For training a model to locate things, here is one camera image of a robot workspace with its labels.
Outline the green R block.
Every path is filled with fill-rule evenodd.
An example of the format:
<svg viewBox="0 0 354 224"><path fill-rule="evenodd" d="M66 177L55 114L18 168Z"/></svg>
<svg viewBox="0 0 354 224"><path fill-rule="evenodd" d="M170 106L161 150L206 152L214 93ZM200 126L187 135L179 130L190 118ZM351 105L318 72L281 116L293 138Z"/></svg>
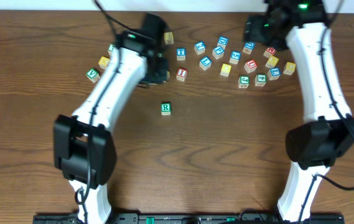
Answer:
<svg viewBox="0 0 354 224"><path fill-rule="evenodd" d="M171 104L170 103L162 103L161 104L161 115L163 116L167 116L167 115L171 115Z"/></svg>

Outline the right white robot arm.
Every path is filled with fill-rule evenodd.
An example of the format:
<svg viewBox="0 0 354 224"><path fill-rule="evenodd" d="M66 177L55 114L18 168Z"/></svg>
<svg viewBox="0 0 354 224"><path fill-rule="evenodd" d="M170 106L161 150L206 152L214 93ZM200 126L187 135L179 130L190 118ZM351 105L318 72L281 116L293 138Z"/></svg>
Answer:
<svg viewBox="0 0 354 224"><path fill-rule="evenodd" d="M331 44L334 17L322 1L274 0L248 17L244 39L290 50L304 102L304 123L286 134L291 168L271 223L333 223L311 204L335 161L354 146L354 117L343 95Z"/></svg>

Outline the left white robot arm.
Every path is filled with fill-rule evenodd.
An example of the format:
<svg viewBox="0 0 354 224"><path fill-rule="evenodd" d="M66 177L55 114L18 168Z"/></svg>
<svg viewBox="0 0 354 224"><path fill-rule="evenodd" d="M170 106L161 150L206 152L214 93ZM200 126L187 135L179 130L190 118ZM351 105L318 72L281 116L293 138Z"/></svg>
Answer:
<svg viewBox="0 0 354 224"><path fill-rule="evenodd" d="M138 85L169 78L169 63L160 56L166 29L165 20L146 14L141 28L116 35L111 61L93 91L71 116L60 114L54 122L54 166L75 191L81 223L106 223L111 215L107 182L117 161L112 133Z"/></svg>

